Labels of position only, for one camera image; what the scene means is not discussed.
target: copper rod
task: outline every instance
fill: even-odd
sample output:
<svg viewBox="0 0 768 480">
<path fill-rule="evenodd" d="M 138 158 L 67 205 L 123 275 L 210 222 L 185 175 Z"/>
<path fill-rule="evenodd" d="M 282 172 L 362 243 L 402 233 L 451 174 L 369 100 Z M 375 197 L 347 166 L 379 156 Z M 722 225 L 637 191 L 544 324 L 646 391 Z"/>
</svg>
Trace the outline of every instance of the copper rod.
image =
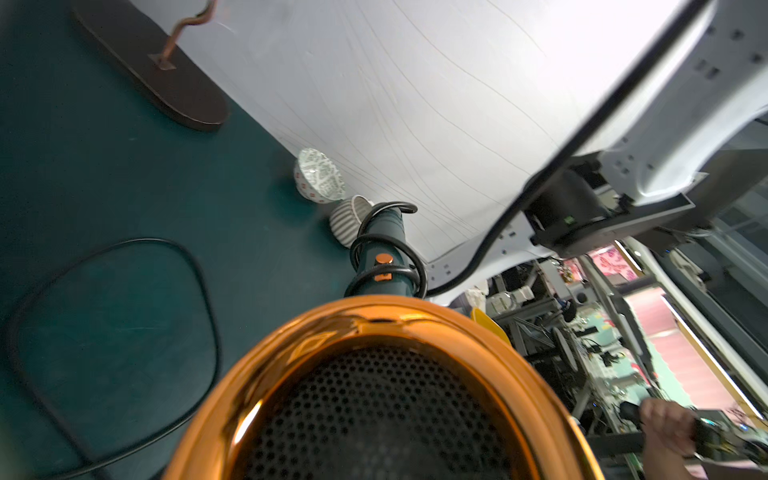
<svg viewBox="0 0 768 480">
<path fill-rule="evenodd" d="M 194 17 L 182 18 L 176 24 L 176 26 L 174 26 L 174 30 L 168 36 L 168 39 L 165 41 L 163 51 L 159 55 L 159 59 L 157 61 L 158 64 L 168 61 L 170 54 L 172 54 L 174 52 L 174 48 L 176 48 L 176 42 L 181 36 L 181 31 L 184 30 L 184 27 L 187 25 L 202 25 L 203 23 L 208 23 L 214 17 L 216 4 L 218 1 L 219 0 L 208 0 L 208 3 L 205 5 L 205 8 L 202 12 L 198 13 Z"/>
</svg>

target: dark teal mat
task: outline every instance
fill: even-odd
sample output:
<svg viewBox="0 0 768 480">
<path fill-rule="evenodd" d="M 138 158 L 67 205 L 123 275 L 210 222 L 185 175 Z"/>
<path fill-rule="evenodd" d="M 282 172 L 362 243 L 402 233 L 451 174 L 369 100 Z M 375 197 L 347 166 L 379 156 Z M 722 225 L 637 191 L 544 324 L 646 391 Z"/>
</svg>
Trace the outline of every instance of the dark teal mat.
<svg viewBox="0 0 768 480">
<path fill-rule="evenodd" d="M 0 313 L 53 270 L 106 243 L 176 240 L 202 263 L 223 367 L 353 276 L 327 210 L 299 196 L 293 157 L 231 104 L 216 134 L 167 119 L 75 29 L 67 2 L 0 13 Z M 194 276 L 174 251 L 135 246 L 65 277 L 22 331 L 39 385 L 96 452 L 181 414 L 213 353 Z M 74 455 L 0 373 L 0 428 L 37 473 Z M 110 468 L 148 478 L 172 435 Z"/>
</svg>

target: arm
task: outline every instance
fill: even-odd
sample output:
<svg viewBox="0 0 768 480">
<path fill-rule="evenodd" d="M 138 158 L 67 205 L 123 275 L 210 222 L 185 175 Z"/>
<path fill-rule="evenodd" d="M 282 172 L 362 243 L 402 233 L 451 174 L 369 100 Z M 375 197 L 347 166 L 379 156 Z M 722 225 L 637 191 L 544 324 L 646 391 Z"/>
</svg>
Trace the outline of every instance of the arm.
<svg viewBox="0 0 768 480">
<path fill-rule="evenodd" d="M 674 402 L 645 399 L 640 407 L 645 432 L 643 470 L 648 480 L 692 480 L 684 455 L 692 455 L 696 416 Z"/>
</svg>

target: wire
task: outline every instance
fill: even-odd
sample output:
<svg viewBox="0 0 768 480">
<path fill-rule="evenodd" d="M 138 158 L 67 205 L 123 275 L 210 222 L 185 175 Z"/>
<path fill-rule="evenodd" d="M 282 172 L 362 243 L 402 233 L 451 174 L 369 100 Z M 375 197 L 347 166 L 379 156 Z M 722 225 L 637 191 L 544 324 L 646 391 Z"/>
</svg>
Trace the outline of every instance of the wire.
<svg viewBox="0 0 768 480">
<path fill-rule="evenodd" d="M 173 422 L 169 423 L 162 429 L 158 430 L 157 432 L 153 433 L 152 435 L 149 435 L 139 440 L 138 442 L 135 442 L 129 445 L 128 447 L 125 447 L 119 450 L 118 452 L 112 453 L 100 459 L 95 459 L 95 455 L 89 452 L 89 449 L 85 445 L 83 445 L 83 443 L 78 439 L 78 437 L 74 434 L 73 430 L 70 428 L 66 419 L 56 410 L 56 408 L 51 404 L 51 402 L 45 398 L 45 396 L 35 386 L 31 378 L 27 374 L 27 372 L 24 370 L 24 365 L 22 363 L 21 357 L 19 355 L 19 350 L 18 350 L 18 332 L 19 332 L 20 326 L 27 319 L 29 311 L 37 303 L 37 301 L 42 297 L 43 293 L 45 293 L 45 291 L 48 290 L 48 288 L 50 288 L 57 281 L 59 281 L 64 275 L 71 272 L 72 270 L 82 265 L 83 263 L 86 263 L 89 260 L 94 259 L 95 257 L 100 257 L 101 255 L 112 252 L 114 250 L 119 250 L 123 247 L 128 247 L 131 245 L 137 245 L 142 243 L 160 244 L 160 245 L 169 247 L 172 250 L 175 250 L 187 261 L 187 265 L 189 265 L 189 267 L 193 270 L 195 278 L 197 280 L 197 284 L 200 287 L 200 294 L 202 295 L 203 301 L 205 303 L 205 309 L 208 313 L 208 319 L 210 321 L 210 330 L 214 338 L 214 374 L 210 379 L 210 384 L 208 385 L 208 388 L 206 389 L 205 393 L 200 397 L 200 399 L 198 399 L 195 402 L 195 404 L 191 408 L 189 408 L 180 417 L 178 417 L 177 419 L 175 419 Z M 16 379 L 18 380 L 18 383 L 21 386 L 22 390 L 27 394 L 27 396 L 35 404 L 35 406 L 38 407 L 38 410 L 40 410 L 44 415 L 46 415 L 51 420 L 54 427 L 71 444 L 72 448 L 75 450 L 80 460 L 83 463 L 85 463 L 85 465 L 81 467 L 74 468 L 72 470 L 67 470 L 66 472 L 59 472 L 53 475 L 46 476 L 42 480 L 66 480 L 67 478 L 74 478 L 79 475 L 84 475 L 86 473 L 91 473 L 91 472 L 93 472 L 94 475 L 99 479 L 104 479 L 104 480 L 109 479 L 109 475 L 107 474 L 107 472 L 100 471 L 102 468 L 106 467 L 107 465 L 111 465 L 115 462 L 118 462 L 123 458 L 128 457 L 129 455 L 133 455 L 134 453 L 142 449 L 147 448 L 148 446 L 154 444 L 158 440 L 161 440 L 162 438 L 171 434 L 176 429 L 178 429 L 179 427 L 184 425 L 186 422 L 188 422 L 192 418 L 194 413 L 197 411 L 197 409 L 200 407 L 200 405 L 203 403 L 203 401 L 206 399 L 206 397 L 208 397 L 208 394 L 211 392 L 211 390 L 214 389 L 214 386 L 216 385 L 220 375 L 221 340 L 219 336 L 216 317 L 214 315 L 214 309 L 210 303 L 208 286 L 205 282 L 205 278 L 203 277 L 202 268 L 200 267 L 200 264 L 197 262 L 197 260 L 192 256 L 192 253 L 189 250 L 187 250 L 185 247 L 183 247 L 179 243 L 176 243 L 172 240 L 166 240 L 164 238 L 142 237 L 142 238 L 131 238 L 127 240 L 122 240 L 120 242 L 113 243 L 112 245 L 101 248 L 99 250 L 95 250 L 85 255 L 84 257 L 81 257 L 73 261 L 72 263 L 69 263 L 67 266 L 65 266 L 58 272 L 50 275 L 50 277 L 47 278 L 45 281 L 40 282 L 36 286 L 33 286 L 14 305 L 11 311 L 11 314 L 5 322 L 5 326 L 3 327 L 3 333 L 5 337 L 5 355 L 8 357 L 8 363 L 10 364 L 12 372 L 14 373 Z"/>
<path fill-rule="evenodd" d="M 427 296 L 435 296 L 447 292 L 468 279 L 491 250 L 493 243 L 502 234 L 509 222 L 519 213 L 528 208 L 544 190 L 557 178 L 560 169 L 566 167 L 579 148 L 602 126 L 602 124 L 621 106 L 624 100 L 647 77 L 659 59 L 661 59 L 674 45 L 686 28 L 698 16 L 707 5 L 708 0 L 690 0 L 680 14 L 670 23 L 659 39 L 643 55 L 632 71 L 611 92 L 605 102 L 592 114 L 552 160 L 530 179 L 520 195 L 504 210 L 504 213 L 496 220 L 491 229 L 485 235 L 474 255 L 461 273 L 448 282 L 430 289 Z"/>
<path fill-rule="evenodd" d="M 600 348 L 603 348 L 603 346 L 602 346 L 600 343 L 597 343 L 597 342 L 595 342 L 593 339 L 582 339 L 582 340 L 584 340 L 584 341 L 586 341 L 586 342 L 591 342 L 591 343 L 593 343 L 595 346 L 599 346 Z"/>
<path fill-rule="evenodd" d="M 374 205 L 366 217 L 362 219 L 360 227 L 357 230 L 357 238 L 352 242 L 352 245 L 349 246 L 349 261 L 352 263 L 352 267 L 357 270 L 360 266 L 360 254 L 363 247 L 371 242 L 379 242 L 388 244 L 403 252 L 414 263 L 412 268 L 415 268 L 415 272 L 412 269 L 398 265 L 374 266 L 356 275 L 355 278 L 349 282 L 349 285 L 346 288 L 346 292 L 344 292 L 344 296 L 354 295 L 358 288 L 367 280 L 370 280 L 374 276 L 382 275 L 384 273 L 394 273 L 407 277 L 409 280 L 411 280 L 411 283 L 415 288 L 415 293 L 413 296 L 416 298 L 424 298 L 426 296 L 427 269 L 426 265 L 424 264 L 424 260 L 422 260 L 421 257 L 419 257 L 419 255 L 411 247 L 406 245 L 405 242 L 402 242 L 401 240 L 381 233 L 366 233 L 371 220 L 373 220 L 376 215 L 379 215 L 380 213 L 384 212 L 385 210 L 389 210 L 390 208 L 397 208 L 403 214 L 414 214 L 419 210 L 416 205 L 401 201 L 385 202 L 382 204 Z"/>
</svg>

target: decorative bowl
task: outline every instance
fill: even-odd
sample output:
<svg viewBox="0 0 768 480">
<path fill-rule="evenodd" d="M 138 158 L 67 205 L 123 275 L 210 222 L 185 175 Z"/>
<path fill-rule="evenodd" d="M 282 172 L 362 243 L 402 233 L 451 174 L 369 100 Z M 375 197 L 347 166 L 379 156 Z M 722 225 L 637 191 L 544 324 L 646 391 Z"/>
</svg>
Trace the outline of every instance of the decorative bowl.
<svg viewBox="0 0 768 480">
<path fill-rule="evenodd" d="M 293 167 L 296 189 L 302 197 L 317 204 L 328 204 L 344 198 L 344 179 L 336 165 L 314 148 L 299 152 Z"/>
<path fill-rule="evenodd" d="M 357 238 L 357 230 L 360 228 L 362 219 L 373 208 L 373 204 L 365 197 L 355 195 L 354 197 L 342 200 L 342 202 L 333 209 L 330 217 L 331 231 L 333 236 L 343 246 L 349 248 L 352 242 Z"/>
</svg>

